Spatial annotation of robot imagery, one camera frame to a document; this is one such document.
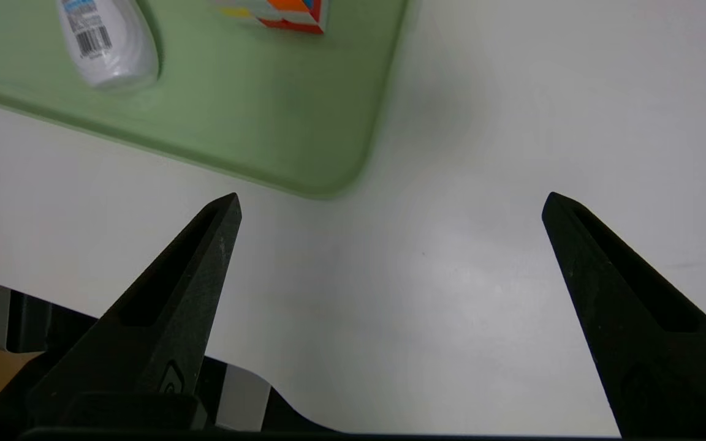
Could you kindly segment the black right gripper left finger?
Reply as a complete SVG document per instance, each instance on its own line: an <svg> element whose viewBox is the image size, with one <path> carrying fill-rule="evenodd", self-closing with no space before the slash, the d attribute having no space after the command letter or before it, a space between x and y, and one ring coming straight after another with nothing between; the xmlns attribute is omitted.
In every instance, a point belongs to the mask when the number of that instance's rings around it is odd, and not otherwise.
<svg viewBox="0 0 706 441"><path fill-rule="evenodd" d="M28 394L34 424L201 428L194 389L241 220L235 193L207 204Z"/></svg>

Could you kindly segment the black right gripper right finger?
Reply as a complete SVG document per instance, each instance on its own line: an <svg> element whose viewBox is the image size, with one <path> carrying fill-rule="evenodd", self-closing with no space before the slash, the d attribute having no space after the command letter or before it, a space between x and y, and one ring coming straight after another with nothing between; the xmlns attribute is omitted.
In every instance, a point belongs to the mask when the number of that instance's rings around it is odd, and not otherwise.
<svg viewBox="0 0 706 441"><path fill-rule="evenodd" d="M706 439L706 313L574 199L542 221L622 438Z"/></svg>

